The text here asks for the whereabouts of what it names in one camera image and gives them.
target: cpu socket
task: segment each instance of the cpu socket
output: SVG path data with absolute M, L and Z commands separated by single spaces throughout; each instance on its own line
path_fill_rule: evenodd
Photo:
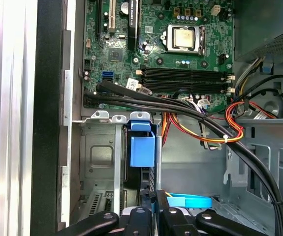
M 168 53 L 205 55 L 205 27 L 168 25 L 161 35 Z

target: white cable tie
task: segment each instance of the white cable tie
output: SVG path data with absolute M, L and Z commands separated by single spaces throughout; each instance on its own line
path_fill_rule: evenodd
M 224 143 L 226 144 L 228 142 L 228 136 L 224 135 L 223 138 L 224 138 Z

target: wire bundle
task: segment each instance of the wire bundle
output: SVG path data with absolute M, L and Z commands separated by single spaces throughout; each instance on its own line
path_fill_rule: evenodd
M 200 113 L 194 110 L 189 104 L 185 104 L 181 101 L 169 99 L 169 98 L 159 98 L 153 97 L 145 94 L 141 94 L 121 86 L 117 86 L 111 82 L 103 81 L 99 84 L 98 89 L 103 89 L 111 93 L 115 93 L 119 96 L 105 96 L 99 94 L 92 94 L 85 91 L 84 95 L 91 101 L 97 103 L 106 103 L 110 105 L 128 107 L 141 111 L 148 112 L 163 112 L 169 114 L 182 114 L 188 117 L 198 120 L 201 124 L 205 125 L 211 131 L 213 131 L 217 136 L 220 137 L 222 141 L 226 139 L 227 145 L 249 166 L 251 170 L 258 176 L 263 186 L 267 189 L 267 192 L 271 198 L 276 217 L 276 233 L 275 235 L 283 236 L 283 200 L 278 189 L 278 186 L 268 170 L 268 168 L 252 153 L 244 144 L 239 141 L 239 131 L 236 136 L 233 136 L 227 129 L 219 125 L 215 120 L 213 120 L 208 115 Z M 171 121 L 175 120 L 174 116 L 170 116 Z M 240 130 L 241 128 L 230 123 L 234 127 L 234 130 Z M 205 139 L 198 135 L 200 139 L 205 141 L 210 141 L 210 139 Z M 237 139 L 235 142 L 229 142 L 229 139 Z

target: screw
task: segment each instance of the screw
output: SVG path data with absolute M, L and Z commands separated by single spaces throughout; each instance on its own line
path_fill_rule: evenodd
M 209 215 L 209 214 L 202 214 L 202 218 L 204 218 L 206 220 L 210 220 L 211 219 L 211 215 Z
M 136 212 L 138 212 L 138 213 L 144 213 L 145 210 L 144 210 L 144 209 L 138 209 Z
M 177 211 L 176 211 L 176 209 L 174 209 L 174 208 L 170 208 L 170 209 L 169 209 L 169 212 L 172 213 L 172 214 L 175 214 Z
M 138 58 L 134 58 L 134 59 L 133 59 L 133 63 L 134 63 L 134 64 L 137 64 L 138 62 L 139 62 L 139 59 L 138 59 Z
M 110 213 L 106 213 L 104 215 L 104 219 L 112 219 L 112 218 L 113 218 L 113 216 Z

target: green circuit board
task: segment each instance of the green circuit board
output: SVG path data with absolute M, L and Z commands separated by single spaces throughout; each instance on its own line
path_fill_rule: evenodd
M 102 13 L 109 12 L 109 0 L 102 0 Z M 233 58 L 233 17 L 220 20 L 218 16 L 211 14 L 211 9 L 215 4 L 221 6 L 221 10 L 233 9 L 231 0 L 211 0 L 207 4 L 204 0 L 171 0 L 167 9 L 165 0 L 162 4 L 153 4 L 153 0 L 142 0 L 139 22 L 139 45 L 135 50 L 127 49 L 127 28 L 128 16 L 121 13 L 122 0 L 116 0 L 115 10 L 115 32 L 109 33 L 107 30 L 101 31 L 101 42 L 96 37 L 96 27 L 98 26 L 96 0 L 87 0 L 86 8 L 86 28 L 84 39 L 84 70 L 90 71 L 89 79 L 84 80 L 84 89 L 95 91 L 98 82 L 101 81 L 102 71 L 114 72 L 114 83 L 125 86 L 128 78 L 138 79 L 135 74 L 140 65 L 144 64 L 154 68 L 184 68 L 182 61 L 189 61 L 186 69 L 226 71 L 232 73 Z M 191 6 L 191 16 L 196 16 L 196 10 L 200 10 L 201 16 L 197 22 L 191 20 L 178 19 L 174 13 L 174 8 L 180 8 L 180 13 Z M 108 20 L 101 16 L 100 24 L 108 23 Z M 168 53 L 162 44 L 160 37 L 166 31 L 168 25 L 187 25 L 205 27 L 205 47 L 204 56 L 192 54 L 171 54 Z M 146 41 L 147 46 L 141 50 L 141 44 Z M 226 54 L 228 59 L 219 65 L 219 55 Z M 163 63 L 158 64 L 157 59 L 161 58 Z M 167 93 L 154 93 L 153 95 L 169 95 Z M 225 94 L 210 94 L 210 111 L 221 110 L 226 107 L 227 96 Z

